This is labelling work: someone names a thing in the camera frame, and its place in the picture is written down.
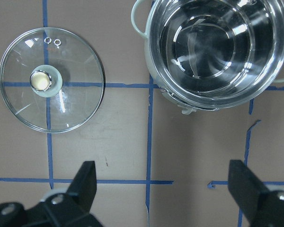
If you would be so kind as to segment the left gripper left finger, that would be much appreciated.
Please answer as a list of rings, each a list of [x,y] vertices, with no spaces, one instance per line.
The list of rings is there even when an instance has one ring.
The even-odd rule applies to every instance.
[[[100,227],[90,213],[97,192],[94,161],[85,161],[65,192],[51,192],[37,205],[0,204],[0,227]]]

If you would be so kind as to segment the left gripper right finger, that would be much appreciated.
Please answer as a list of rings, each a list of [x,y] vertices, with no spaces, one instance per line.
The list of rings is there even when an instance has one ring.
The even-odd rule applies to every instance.
[[[230,160],[228,190],[251,227],[284,227],[284,189],[266,186],[241,160]]]

